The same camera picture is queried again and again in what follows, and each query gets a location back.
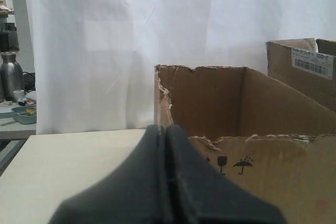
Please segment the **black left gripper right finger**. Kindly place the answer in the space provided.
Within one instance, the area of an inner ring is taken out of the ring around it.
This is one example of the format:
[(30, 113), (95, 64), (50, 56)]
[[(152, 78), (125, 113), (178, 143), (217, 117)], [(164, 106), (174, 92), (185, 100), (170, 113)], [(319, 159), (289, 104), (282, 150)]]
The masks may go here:
[(175, 223), (283, 223), (281, 211), (220, 174), (182, 128), (166, 128), (166, 177)]

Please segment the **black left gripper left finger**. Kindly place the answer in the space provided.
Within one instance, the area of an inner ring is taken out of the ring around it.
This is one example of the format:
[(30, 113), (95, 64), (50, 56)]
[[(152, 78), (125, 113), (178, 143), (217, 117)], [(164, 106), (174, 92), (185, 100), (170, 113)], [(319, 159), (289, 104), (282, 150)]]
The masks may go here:
[(149, 126), (107, 177), (64, 200), (50, 223), (163, 223), (156, 152), (160, 130)]

